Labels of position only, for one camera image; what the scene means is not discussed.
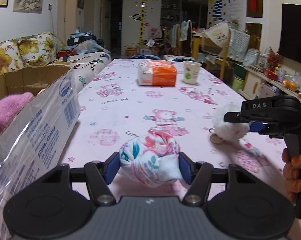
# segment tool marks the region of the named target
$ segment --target cardboard carton on floor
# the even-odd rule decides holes
[[[1,240],[9,236],[5,203],[56,166],[80,113],[70,67],[28,67],[0,76],[0,99],[24,92],[35,98],[0,135]]]

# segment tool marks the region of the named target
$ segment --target black screen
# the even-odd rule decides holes
[[[301,63],[301,5],[283,4],[279,54]]]

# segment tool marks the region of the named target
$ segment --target doorway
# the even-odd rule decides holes
[[[123,0],[101,0],[100,37],[112,56],[121,55]]]

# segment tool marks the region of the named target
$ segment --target tablecloth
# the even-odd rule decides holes
[[[200,70],[198,84],[185,84],[180,62],[174,62],[178,70],[175,87],[139,86],[137,68],[143,61],[115,59],[79,93],[81,114],[65,147],[63,163],[75,168],[93,160],[105,161],[126,141],[146,134],[150,128],[160,127],[165,117],[157,110],[165,110],[169,119],[182,117],[172,124],[177,131],[175,138],[181,151],[193,161],[205,161],[216,168],[239,164],[285,193],[283,140],[249,133],[241,140],[248,151],[226,144],[216,145],[209,140],[216,108],[228,102],[241,105],[244,99],[240,95],[204,69]],[[156,121],[144,119],[156,114]],[[179,181],[147,188],[119,174],[109,188],[117,200],[122,195],[178,195],[182,198],[187,191]],[[89,198],[84,183],[75,183],[73,189]],[[213,184],[209,198],[224,189],[223,184]]]

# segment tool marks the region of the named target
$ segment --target blue chair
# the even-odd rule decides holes
[[[154,55],[134,55],[131,58],[135,59],[156,59],[160,60],[160,57],[154,56]]]
[[[187,58],[182,58],[182,57],[177,57],[177,58],[174,58],[172,61],[176,61],[176,62],[184,62],[184,61],[192,61],[192,62],[197,62],[197,60],[194,60],[194,59],[187,59]]]

